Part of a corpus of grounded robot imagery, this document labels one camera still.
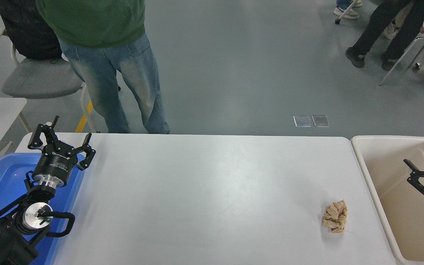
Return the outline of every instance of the yellow tape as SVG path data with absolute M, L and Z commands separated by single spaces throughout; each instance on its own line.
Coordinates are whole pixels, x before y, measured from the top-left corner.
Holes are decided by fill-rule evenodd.
M 91 101 L 89 101 L 86 109 L 88 110 L 88 113 L 91 114 L 91 111 L 93 110 L 93 103 Z M 81 133 L 84 129 L 84 126 L 86 126 L 86 122 L 87 122 L 86 115 L 83 114 L 83 116 L 81 116 L 81 119 L 79 121 L 80 122 L 78 123 L 78 126 L 76 127 L 76 130 L 74 131 L 76 133 Z

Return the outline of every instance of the crumpled paper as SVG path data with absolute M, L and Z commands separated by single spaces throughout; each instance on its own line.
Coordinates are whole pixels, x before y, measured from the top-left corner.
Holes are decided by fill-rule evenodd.
M 345 230 L 347 213 L 348 208 L 344 200 L 334 202 L 326 207 L 322 218 L 323 225 L 330 228 L 332 233 L 341 233 Z

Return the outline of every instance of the white container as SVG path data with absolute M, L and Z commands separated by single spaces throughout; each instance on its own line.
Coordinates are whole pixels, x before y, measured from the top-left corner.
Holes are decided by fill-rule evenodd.
M 407 182 L 403 161 L 424 171 L 424 137 L 367 135 L 351 143 L 397 262 L 424 265 L 424 195 Z

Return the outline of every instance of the blue plastic bin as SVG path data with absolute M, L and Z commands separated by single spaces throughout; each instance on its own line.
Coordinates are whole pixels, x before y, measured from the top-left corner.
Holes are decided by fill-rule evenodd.
M 34 170 L 40 155 L 39 153 L 12 153 L 0 159 L 0 210 L 27 192 L 24 185 L 25 173 Z M 78 161 L 83 159 L 82 155 L 78 155 Z M 50 200 L 49 205 L 54 211 L 71 211 L 83 175 L 83 171 L 77 167 L 73 168 L 67 185 L 57 188 L 57 194 Z M 50 231 L 63 231 L 66 222 L 64 219 L 54 218 L 50 223 L 52 227 Z M 27 240 L 32 237 L 33 235 L 25 236 Z M 39 256 L 32 261 L 31 265 L 50 265 L 57 249 L 57 242 L 58 238 L 43 238 L 36 246 Z

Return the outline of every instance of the gray floor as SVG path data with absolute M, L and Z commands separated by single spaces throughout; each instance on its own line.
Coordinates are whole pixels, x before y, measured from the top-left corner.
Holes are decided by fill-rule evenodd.
M 363 1 L 358 20 L 335 25 L 332 0 L 148 0 L 146 28 L 172 133 L 424 136 L 424 80 L 407 69 L 414 54 L 382 87 L 379 56 L 389 40 L 380 37 L 362 69 L 345 57 L 376 7 Z M 8 50 L 3 37 L 0 87 L 15 68 Z M 133 131 L 145 133 L 121 77 L 119 84 Z M 74 131 L 79 96 L 29 100 L 23 113 L 34 126 L 60 115 L 56 131 Z M 313 114 L 331 126 L 296 128 L 293 115 Z M 99 116 L 95 122 L 106 132 Z M 3 140 L 24 135 L 15 122 Z

